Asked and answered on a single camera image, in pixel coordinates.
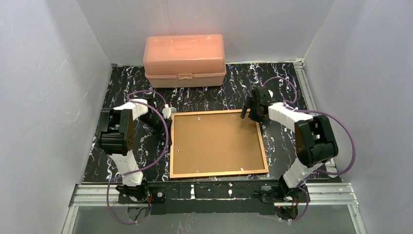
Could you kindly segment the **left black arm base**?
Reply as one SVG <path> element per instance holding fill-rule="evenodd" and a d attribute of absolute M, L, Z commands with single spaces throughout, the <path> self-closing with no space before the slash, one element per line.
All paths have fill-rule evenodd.
<path fill-rule="evenodd" d="M 162 186 L 126 186 L 117 185 L 120 204 L 163 204 L 166 200 L 166 189 Z"/>

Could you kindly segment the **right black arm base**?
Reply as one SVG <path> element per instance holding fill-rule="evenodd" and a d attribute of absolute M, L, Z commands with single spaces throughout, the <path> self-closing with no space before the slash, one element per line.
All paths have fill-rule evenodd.
<path fill-rule="evenodd" d="M 278 203 L 278 202 L 292 202 L 297 198 L 300 201 L 306 201 L 306 195 L 301 190 L 304 189 L 305 192 L 308 192 L 308 188 L 306 185 L 301 186 L 300 188 L 293 188 L 293 189 L 283 189 L 279 188 L 279 186 L 261 186 L 260 189 L 257 191 L 259 196 L 261 197 L 261 201 L 263 203 Z"/>

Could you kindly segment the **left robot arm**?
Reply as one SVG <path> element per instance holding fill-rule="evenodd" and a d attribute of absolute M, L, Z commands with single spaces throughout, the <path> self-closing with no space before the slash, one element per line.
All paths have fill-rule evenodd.
<path fill-rule="evenodd" d="M 97 144 L 116 164 L 122 183 L 128 187 L 142 185 L 144 174 L 136 162 L 134 148 L 134 121 L 139 120 L 157 132 L 170 146 L 172 114 L 177 109 L 165 104 L 162 112 L 151 107 L 147 99 L 136 98 L 127 103 L 101 110 Z"/>

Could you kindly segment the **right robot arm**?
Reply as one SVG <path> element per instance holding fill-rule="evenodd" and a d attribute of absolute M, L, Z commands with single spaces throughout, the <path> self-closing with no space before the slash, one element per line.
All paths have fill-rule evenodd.
<path fill-rule="evenodd" d="M 279 179 L 279 187 L 292 190 L 302 186 L 324 163 L 338 155 L 337 142 L 327 116 L 299 112 L 273 98 L 266 87 L 252 90 L 243 103 L 241 118 L 267 125 L 278 122 L 293 131 L 296 159 Z"/>

